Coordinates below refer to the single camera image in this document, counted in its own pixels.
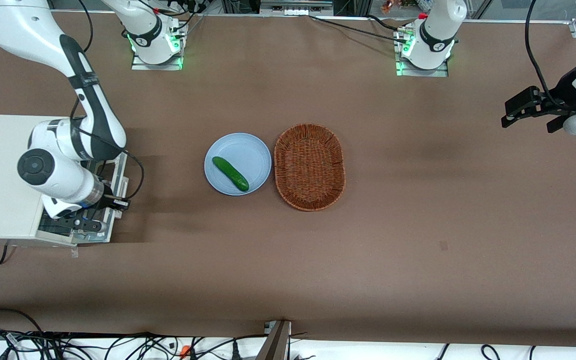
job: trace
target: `brown table surface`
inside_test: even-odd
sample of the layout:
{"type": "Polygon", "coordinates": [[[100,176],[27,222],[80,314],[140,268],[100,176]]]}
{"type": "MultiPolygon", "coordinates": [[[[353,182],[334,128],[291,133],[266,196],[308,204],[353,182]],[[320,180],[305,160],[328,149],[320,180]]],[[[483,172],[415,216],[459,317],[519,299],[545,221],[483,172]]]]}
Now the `brown table surface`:
{"type": "MultiPolygon", "coordinates": [[[[55,18],[85,44],[84,14],[55,18]]],[[[499,121],[537,84],[523,25],[464,23],[450,76],[419,78],[396,76],[391,41],[303,17],[211,16],[183,71],[131,71],[119,20],[93,20],[88,56],[144,187],[110,244],[75,259],[15,249],[0,306],[49,331],[233,336],[284,318],[315,339],[576,345],[576,137],[548,134],[546,118],[499,121]],[[334,206],[294,210],[272,178],[242,197],[206,182],[219,137],[272,149],[304,122],[343,146],[334,206]]],[[[576,39],[566,25],[531,35],[554,86],[576,39]]],[[[73,100],[56,70],[0,49],[0,114],[66,116],[73,100]]]]}

